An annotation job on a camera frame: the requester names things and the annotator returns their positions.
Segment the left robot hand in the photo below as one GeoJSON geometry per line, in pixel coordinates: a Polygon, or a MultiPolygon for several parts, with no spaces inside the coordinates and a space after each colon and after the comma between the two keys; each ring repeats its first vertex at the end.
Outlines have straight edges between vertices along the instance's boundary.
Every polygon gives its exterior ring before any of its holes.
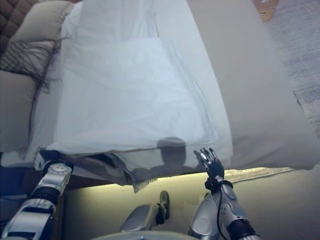
{"type": "Polygon", "coordinates": [[[39,147],[34,156],[34,168],[38,172],[46,172],[48,167],[60,160],[61,154],[56,150],[39,147]]]}

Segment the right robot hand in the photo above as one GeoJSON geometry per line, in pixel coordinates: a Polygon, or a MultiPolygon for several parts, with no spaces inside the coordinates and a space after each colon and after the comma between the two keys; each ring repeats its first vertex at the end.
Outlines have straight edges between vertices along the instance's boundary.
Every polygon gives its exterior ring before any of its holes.
{"type": "Polygon", "coordinates": [[[216,152],[211,147],[203,147],[200,150],[194,150],[193,153],[210,178],[225,177],[225,169],[216,152]]]}

